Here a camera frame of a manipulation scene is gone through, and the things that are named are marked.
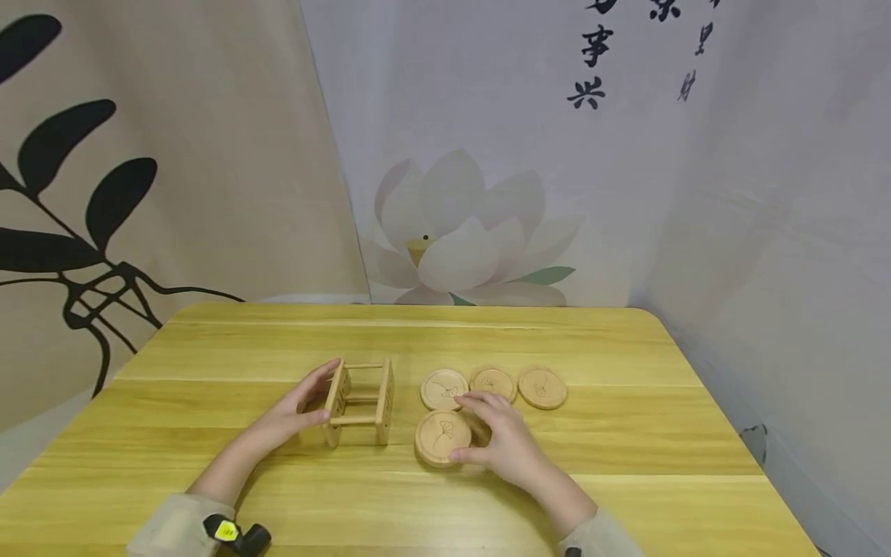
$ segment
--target white lotus petal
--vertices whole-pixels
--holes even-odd
[[[418,271],[408,259],[382,248],[374,240],[362,239],[362,261],[368,280],[392,288],[414,288],[421,284]]]
[[[576,238],[582,217],[555,218],[543,222],[526,245],[519,263],[508,273],[508,281],[543,269],[553,263]]]
[[[402,183],[405,175],[408,173],[409,168],[414,168],[415,172],[420,172],[417,165],[414,164],[414,161],[411,159],[403,160],[400,163],[397,163],[390,170],[387,171],[387,174],[384,175],[383,179],[380,180],[380,185],[378,186],[378,191],[374,194],[374,216],[378,218],[378,223],[380,223],[380,216],[384,210],[384,202],[387,201],[389,195],[396,189],[396,187]]]
[[[516,217],[529,239],[544,215],[542,179],[534,170],[511,176],[486,192],[477,209],[479,221],[487,230]]]
[[[472,217],[458,230],[433,242],[421,258],[418,275],[435,291],[456,292],[489,280],[497,267],[498,246]]]
[[[478,306],[566,306],[563,292],[541,284],[487,284],[457,295]]]
[[[490,230],[489,236],[498,246],[498,267],[488,282],[499,283],[517,265],[517,261],[526,247],[526,236],[516,217],[511,217]]]
[[[486,188],[483,173],[464,150],[444,155],[421,179],[421,214],[442,238],[472,217]]]
[[[451,306],[452,297],[445,292],[433,291],[421,285],[396,298],[394,303],[414,304],[416,306]]]
[[[409,164],[402,182],[383,201],[380,210],[380,227],[390,245],[400,255],[408,256],[405,245],[430,231],[421,215],[418,189],[420,181],[421,170],[414,163]]]

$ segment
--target yellow label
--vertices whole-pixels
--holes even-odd
[[[224,520],[217,528],[214,537],[221,542],[233,542],[238,539],[238,529],[235,527],[234,522]]]

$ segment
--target lotus flower painting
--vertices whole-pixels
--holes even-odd
[[[582,218],[544,220],[544,209],[534,171],[486,188],[465,150],[446,154],[427,172],[404,160],[383,177],[374,198],[379,236],[389,246],[363,239],[369,279],[401,290],[398,304],[565,306],[556,284],[576,269],[553,263]]]

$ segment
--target wrist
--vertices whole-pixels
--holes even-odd
[[[256,466],[272,452],[272,449],[263,443],[261,437],[251,429],[247,429],[230,441],[220,455],[227,459]]]
[[[523,482],[523,485],[520,485],[520,487],[527,491],[534,497],[534,499],[538,500],[540,497],[547,496],[552,490],[555,480],[561,474],[563,474],[563,471],[560,468],[546,458],[543,458],[541,461],[535,463],[534,466],[530,467],[529,474]]]

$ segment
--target black leaf silhouette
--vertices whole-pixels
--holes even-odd
[[[27,15],[0,30],[0,83],[34,60],[61,32],[52,15]]]
[[[132,159],[118,165],[96,186],[86,208],[86,229],[99,251],[105,253],[111,236],[149,192],[157,173],[155,159]]]
[[[102,254],[83,240],[0,228],[0,269],[19,273],[57,273],[102,262]]]
[[[15,178],[12,177],[12,174],[9,173],[9,170],[6,169],[3,164],[0,164],[0,190],[17,190],[19,189],[19,183]]]
[[[108,99],[85,102],[35,127],[19,149],[19,172],[28,192],[41,193],[53,181],[68,153],[111,118],[116,108]]]

